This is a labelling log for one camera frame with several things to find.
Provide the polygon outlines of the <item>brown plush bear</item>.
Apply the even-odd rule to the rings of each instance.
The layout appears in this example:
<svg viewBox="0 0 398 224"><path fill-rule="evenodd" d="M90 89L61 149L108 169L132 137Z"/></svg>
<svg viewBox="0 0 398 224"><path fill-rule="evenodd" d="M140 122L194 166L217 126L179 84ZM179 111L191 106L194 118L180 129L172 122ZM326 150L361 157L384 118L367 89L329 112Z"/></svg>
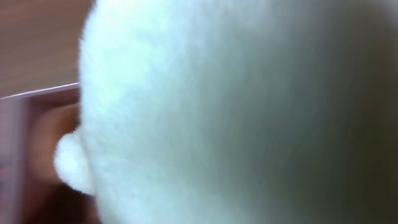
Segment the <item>brown plush bear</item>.
<svg viewBox="0 0 398 224"><path fill-rule="evenodd" d="M51 109L34 123L30 137L29 168L42 182L61 184L53 164L59 140L72 132L79 120L79 104L73 103Z"/></svg>

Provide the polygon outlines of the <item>white plush duck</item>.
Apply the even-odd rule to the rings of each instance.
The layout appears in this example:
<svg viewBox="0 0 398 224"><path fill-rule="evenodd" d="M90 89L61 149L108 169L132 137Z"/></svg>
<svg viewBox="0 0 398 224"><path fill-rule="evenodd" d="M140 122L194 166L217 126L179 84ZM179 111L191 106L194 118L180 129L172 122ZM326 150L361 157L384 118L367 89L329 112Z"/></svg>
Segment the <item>white plush duck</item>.
<svg viewBox="0 0 398 224"><path fill-rule="evenodd" d="M58 176L103 223L396 223L397 2L99 0Z"/></svg>

